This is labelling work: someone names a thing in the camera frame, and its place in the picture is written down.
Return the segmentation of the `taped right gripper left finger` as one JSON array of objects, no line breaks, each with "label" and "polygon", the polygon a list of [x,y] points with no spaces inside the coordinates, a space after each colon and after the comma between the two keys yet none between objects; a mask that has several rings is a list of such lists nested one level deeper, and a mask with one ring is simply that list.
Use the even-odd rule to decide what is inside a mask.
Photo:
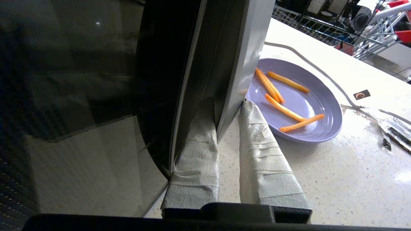
[{"label": "taped right gripper left finger", "polygon": [[214,99],[198,104],[163,199],[163,219],[198,217],[203,206],[220,199],[219,153]]}]

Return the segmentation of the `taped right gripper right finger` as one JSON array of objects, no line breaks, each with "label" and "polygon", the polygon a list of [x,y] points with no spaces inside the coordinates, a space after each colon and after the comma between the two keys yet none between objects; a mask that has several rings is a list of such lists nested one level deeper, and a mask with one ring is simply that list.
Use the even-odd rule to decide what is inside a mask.
[{"label": "taped right gripper right finger", "polygon": [[307,196],[254,102],[243,100],[238,124],[241,203],[270,206],[278,223],[310,224]]}]

